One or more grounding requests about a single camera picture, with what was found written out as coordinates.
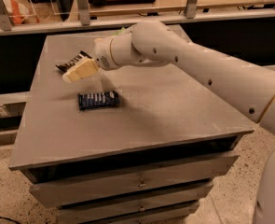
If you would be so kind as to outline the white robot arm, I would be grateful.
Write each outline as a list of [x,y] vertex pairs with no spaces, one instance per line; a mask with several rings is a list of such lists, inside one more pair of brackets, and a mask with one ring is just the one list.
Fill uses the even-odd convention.
[[[160,21],[140,21],[117,35],[95,40],[93,53],[79,53],[63,66],[75,82],[123,66],[172,63],[243,115],[275,135],[275,71],[185,40]],[[275,224],[275,148],[257,192],[253,224]]]

